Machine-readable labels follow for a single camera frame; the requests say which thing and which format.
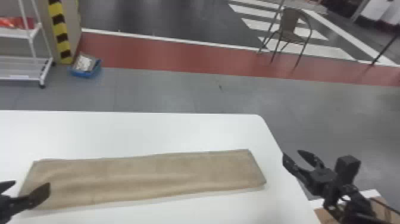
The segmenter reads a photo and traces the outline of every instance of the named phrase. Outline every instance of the hazard stripe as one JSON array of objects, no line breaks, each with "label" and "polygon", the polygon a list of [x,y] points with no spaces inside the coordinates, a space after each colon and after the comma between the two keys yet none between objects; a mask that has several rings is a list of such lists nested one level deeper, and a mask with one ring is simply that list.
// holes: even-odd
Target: hazard stripe
[{"label": "hazard stripe", "polygon": [[72,52],[70,41],[68,40],[68,30],[65,24],[63,3],[61,0],[48,0],[49,15],[52,19],[54,38],[57,43],[57,51],[61,57],[61,63],[72,63]]}]

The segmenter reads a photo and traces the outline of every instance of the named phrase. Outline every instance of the white table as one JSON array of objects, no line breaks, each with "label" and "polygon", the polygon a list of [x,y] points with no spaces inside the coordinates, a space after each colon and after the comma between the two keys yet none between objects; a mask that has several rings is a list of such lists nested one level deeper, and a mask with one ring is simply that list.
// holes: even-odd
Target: white table
[{"label": "white table", "polygon": [[0,111],[0,180],[16,196],[33,160],[131,157],[248,148],[265,189],[133,206],[81,207],[10,223],[319,223],[260,116]]}]

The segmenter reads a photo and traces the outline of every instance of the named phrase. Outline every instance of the towel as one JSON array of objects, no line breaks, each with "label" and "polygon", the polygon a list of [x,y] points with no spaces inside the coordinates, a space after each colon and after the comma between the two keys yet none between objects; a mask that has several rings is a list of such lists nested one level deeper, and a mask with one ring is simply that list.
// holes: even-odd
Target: towel
[{"label": "towel", "polygon": [[47,182],[50,197],[36,209],[257,188],[266,183],[249,150],[39,160],[33,163],[20,195]]}]

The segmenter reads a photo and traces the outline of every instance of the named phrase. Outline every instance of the shelf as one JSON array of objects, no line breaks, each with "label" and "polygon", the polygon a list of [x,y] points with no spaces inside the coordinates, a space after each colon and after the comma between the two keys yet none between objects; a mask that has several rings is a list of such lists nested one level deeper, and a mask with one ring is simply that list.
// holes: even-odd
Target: shelf
[{"label": "shelf", "polygon": [[28,30],[29,35],[27,35],[26,30],[24,29],[9,29],[0,27],[0,38],[33,39],[41,27],[41,23],[36,23],[34,29]]},{"label": "shelf", "polygon": [[40,80],[47,72],[52,58],[0,56],[0,80]]}]

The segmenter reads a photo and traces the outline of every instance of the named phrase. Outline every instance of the metal chair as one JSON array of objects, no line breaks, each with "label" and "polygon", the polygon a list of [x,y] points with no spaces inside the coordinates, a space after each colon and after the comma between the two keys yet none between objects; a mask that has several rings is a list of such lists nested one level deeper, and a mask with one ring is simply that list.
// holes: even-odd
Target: metal chair
[{"label": "metal chair", "polygon": [[[308,37],[306,39],[295,34],[296,25],[297,25],[297,21],[299,20],[299,18],[303,19],[303,21],[306,23],[306,25],[308,26],[308,28],[310,30],[310,34],[308,35]],[[310,40],[311,35],[313,34],[313,28],[311,27],[311,24],[310,24],[310,21],[309,21],[307,15],[300,10],[286,7],[281,12],[279,29],[271,34],[271,36],[268,38],[268,40],[262,47],[265,47],[275,34],[279,35],[279,40],[278,40],[278,43],[276,44],[274,54],[272,55],[272,58],[271,58],[271,62],[274,60],[274,57],[276,55],[276,51],[278,50],[280,41],[283,40],[283,41],[286,41],[286,44],[280,50],[281,52],[290,43],[303,45],[303,49],[301,50],[299,58],[297,59],[297,62],[296,62],[296,66],[297,66],[299,64],[300,58],[303,56],[304,49],[305,49],[306,45],[308,44],[308,41]]]}]

